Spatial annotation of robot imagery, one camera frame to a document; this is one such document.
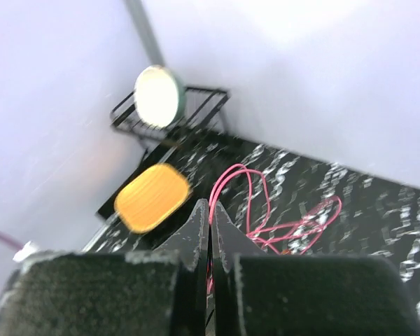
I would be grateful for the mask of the orange woven basket tray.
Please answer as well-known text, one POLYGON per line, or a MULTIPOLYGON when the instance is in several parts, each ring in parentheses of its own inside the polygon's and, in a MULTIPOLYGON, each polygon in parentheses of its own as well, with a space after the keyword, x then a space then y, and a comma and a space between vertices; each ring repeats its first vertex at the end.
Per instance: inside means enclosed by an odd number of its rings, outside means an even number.
POLYGON ((114 209, 129 231, 143 234, 170 217, 190 194, 188 179, 170 164, 159 163, 117 194, 114 209))

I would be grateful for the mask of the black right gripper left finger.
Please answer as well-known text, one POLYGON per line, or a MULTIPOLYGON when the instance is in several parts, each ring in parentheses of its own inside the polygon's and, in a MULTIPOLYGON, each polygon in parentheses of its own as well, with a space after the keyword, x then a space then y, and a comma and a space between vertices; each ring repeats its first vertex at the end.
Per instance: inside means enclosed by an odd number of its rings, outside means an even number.
POLYGON ((203 335, 209 205, 153 251, 41 251, 0 295, 0 335, 203 335))

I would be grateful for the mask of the black marbled mat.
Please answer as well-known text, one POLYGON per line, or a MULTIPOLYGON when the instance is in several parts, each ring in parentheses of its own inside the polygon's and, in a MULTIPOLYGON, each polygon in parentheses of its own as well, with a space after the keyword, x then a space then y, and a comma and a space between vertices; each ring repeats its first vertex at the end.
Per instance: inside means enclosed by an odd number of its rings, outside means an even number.
POLYGON ((420 318, 419 189, 213 131, 179 148, 158 146, 140 168, 203 141, 227 147, 216 180, 235 163, 261 171, 234 177, 220 193, 239 229, 263 227, 263 238, 287 253, 385 257, 398 268, 420 318))

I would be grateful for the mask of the white bowl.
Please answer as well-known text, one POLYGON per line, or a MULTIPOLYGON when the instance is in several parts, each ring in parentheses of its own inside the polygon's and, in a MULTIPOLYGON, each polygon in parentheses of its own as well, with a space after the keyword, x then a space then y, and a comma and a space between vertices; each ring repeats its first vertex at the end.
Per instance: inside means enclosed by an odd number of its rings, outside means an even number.
POLYGON ((186 87, 167 67, 149 66, 134 84, 134 105, 143 123, 151 127, 168 127, 185 114, 186 87))

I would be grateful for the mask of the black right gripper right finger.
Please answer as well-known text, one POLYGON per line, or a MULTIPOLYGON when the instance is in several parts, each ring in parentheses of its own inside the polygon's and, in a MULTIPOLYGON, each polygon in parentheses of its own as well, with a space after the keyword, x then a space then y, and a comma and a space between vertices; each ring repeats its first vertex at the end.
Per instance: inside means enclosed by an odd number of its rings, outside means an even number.
POLYGON ((373 255, 271 255, 230 220, 211 224, 217 335, 420 335, 395 267, 373 255))

